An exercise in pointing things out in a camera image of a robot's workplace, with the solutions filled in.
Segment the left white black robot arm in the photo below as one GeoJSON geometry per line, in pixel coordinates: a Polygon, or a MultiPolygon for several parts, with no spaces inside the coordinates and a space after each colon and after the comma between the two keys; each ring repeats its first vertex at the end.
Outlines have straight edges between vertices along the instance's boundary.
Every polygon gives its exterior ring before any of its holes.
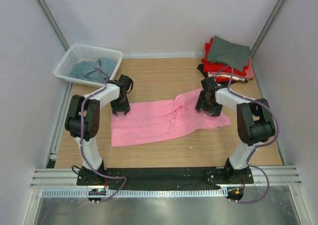
{"type": "Polygon", "coordinates": [[[77,185],[100,185],[109,177],[105,176],[104,162],[101,158],[96,135],[100,126],[101,109],[111,105],[112,114],[126,115],[130,111],[127,98],[134,82],[127,75],[120,75],[118,80],[109,80],[100,89],[71,98],[65,120],[65,129],[79,146],[82,167],[77,172],[77,185]]]}

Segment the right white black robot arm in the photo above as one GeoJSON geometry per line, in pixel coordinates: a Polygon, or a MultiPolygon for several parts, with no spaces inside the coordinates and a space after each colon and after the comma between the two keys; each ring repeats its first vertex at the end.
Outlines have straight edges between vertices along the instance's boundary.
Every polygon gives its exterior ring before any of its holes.
{"type": "Polygon", "coordinates": [[[195,109],[212,117],[219,117],[223,106],[236,112],[239,143],[235,152],[226,160],[224,178],[229,183],[240,183],[248,175],[248,162],[258,147],[264,145],[278,130],[268,101],[243,96],[213,77],[201,81],[202,90],[195,109]]]}

